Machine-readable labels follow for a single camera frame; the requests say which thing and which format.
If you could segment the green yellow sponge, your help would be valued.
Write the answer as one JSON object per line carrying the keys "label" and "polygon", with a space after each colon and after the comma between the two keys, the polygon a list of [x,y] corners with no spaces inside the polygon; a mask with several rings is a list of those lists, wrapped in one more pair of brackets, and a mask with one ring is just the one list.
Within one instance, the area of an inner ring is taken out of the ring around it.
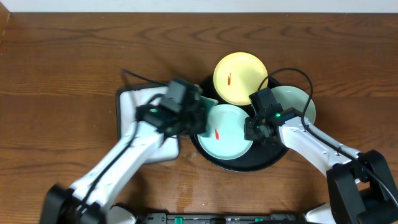
{"label": "green yellow sponge", "polygon": [[212,99],[212,98],[207,98],[204,96],[200,97],[200,101],[204,104],[204,106],[207,110],[211,110],[214,106],[216,106],[218,104],[218,100]]}

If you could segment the light blue plate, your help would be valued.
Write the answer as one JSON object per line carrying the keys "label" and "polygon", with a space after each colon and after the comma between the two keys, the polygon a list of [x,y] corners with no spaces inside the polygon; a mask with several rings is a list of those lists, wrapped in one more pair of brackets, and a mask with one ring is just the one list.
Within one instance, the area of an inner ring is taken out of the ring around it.
{"label": "light blue plate", "polygon": [[249,115],[235,105],[217,105],[208,115],[207,134],[198,135],[200,146],[210,156],[232,160],[244,155],[253,141],[245,140],[244,124]]}

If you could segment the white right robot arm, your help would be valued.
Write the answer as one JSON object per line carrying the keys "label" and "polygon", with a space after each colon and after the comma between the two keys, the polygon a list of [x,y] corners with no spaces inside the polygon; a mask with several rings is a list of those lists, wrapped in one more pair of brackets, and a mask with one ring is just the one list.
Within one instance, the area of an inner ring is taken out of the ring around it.
{"label": "white right robot arm", "polygon": [[299,111],[269,108],[246,118],[247,140],[275,140],[293,149],[325,177],[330,202],[305,213],[310,223],[394,223],[397,186],[385,157],[360,152],[315,127]]}

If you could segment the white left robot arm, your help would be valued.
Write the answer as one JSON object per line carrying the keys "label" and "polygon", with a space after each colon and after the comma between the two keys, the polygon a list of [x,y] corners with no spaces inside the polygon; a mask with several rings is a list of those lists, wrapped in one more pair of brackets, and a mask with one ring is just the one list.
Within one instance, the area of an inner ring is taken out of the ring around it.
{"label": "white left robot arm", "polygon": [[164,141],[203,134],[218,101],[198,93],[158,93],[136,107],[129,130],[107,155],[68,189],[54,185],[46,194],[41,223],[106,223],[107,214],[129,179]]}

